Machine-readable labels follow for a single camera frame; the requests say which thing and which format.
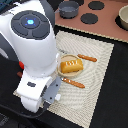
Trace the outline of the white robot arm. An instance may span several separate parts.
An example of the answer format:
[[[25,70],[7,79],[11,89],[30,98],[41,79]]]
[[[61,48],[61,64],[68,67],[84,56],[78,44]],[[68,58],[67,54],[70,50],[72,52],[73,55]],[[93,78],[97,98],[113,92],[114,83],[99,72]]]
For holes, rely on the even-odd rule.
[[[54,25],[55,13],[46,0],[18,3],[0,15],[0,54],[23,63],[17,93],[22,105],[34,113],[42,101],[54,102],[56,84],[61,84]]]

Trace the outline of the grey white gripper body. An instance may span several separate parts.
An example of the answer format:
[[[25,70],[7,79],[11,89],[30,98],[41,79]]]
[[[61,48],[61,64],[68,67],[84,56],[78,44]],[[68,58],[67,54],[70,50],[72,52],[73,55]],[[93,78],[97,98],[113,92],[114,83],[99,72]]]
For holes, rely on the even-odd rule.
[[[50,105],[55,101],[55,96],[61,85],[61,79],[51,77],[32,79],[22,77],[17,88],[22,105],[29,111],[36,113],[42,102]]]

